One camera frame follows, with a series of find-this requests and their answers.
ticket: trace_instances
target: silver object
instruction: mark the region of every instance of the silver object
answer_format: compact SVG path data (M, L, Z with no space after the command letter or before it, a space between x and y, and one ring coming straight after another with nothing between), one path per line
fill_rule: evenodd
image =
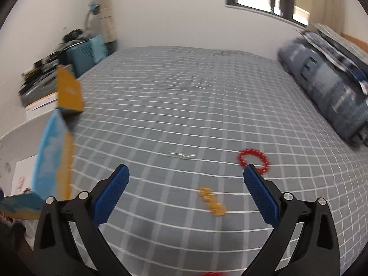
M290 200L292 200L294 198L293 195L291 193L289 193L289 192L284 193L283 196L288 201L290 201Z
M327 204L327 201L324 198L318 198L318 203L320 205L326 205Z
M54 197L49 196L49 197L46 198L46 203L47 204L52 204L53 202L54 202Z
M85 200L88 198L89 193L87 191L80 192L78 195L79 199Z
M192 154L175 153L175 152L168 152L167 155L173 158L181 158L182 160L191 160L192 158L196 156Z

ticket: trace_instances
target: metal screw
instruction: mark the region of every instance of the metal screw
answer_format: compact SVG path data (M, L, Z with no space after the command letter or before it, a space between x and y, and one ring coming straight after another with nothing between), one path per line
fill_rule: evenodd
M320 205L326 205L327 201L324 198L318 198L318 203Z
M46 198L46 203L47 204L52 204L53 202L54 202L54 197L49 196L49 197Z
M82 200L85 200L85 199L88 198L88 196L89 196L89 193L87 191L83 191L83 192L79 193L78 198L82 199Z
M290 200L292 200L294 197L293 197L293 195L292 195L291 193L286 192L286 193L284 193L284 198L285 198L286 200L290 201Z

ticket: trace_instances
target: yellow object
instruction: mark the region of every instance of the yellow object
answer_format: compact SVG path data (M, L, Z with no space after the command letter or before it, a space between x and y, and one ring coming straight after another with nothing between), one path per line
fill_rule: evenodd
M61 200L68 200L70 196L70 177L73 161L73 139L69 132L64 134L64 144L62 146L60 167L56 173L56 184L58 196Z
M57 106L63 114L84 111L82 88L75 77L61 65L57 68Z
M9 218L21 220L38 220L41 214L41 211L33 211L31 209L19 210L16 213L7 210L1 210L1 212Z
M215 216L222 216L227 214L225 206L217 202L215 194L210 188L200 187L199 195L203 199L203 201L208 202L208 209Z

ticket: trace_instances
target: wooden trim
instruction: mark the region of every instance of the wooden trim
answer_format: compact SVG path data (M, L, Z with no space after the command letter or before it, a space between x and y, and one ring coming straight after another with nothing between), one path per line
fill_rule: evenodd
M360 47L363 51L367 52L368 53L368 43L358 39L358 38L355 38L355 37L352 37L350 35L347 35L345 33L342 33L341 36L345 39L347 39L348 41L356 44L358 47Z

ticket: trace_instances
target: red plastic ring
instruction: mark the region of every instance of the red plastic ring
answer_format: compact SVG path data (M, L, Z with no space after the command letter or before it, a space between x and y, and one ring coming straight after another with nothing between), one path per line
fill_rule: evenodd
M202 276L225 276L225 274L221 272L210 272L207 274L203 274Z
M268 160L266 155L260 152L259 150L251 149L251 148L247 148L239 152L238 163L241 167L245 167L248 165L248 163L244 160L244 156L246 155L255 155L262 161L263 167L257 168L257 171L259 172L259 174L262 175L263 173L266 173L270 169L270 161Z

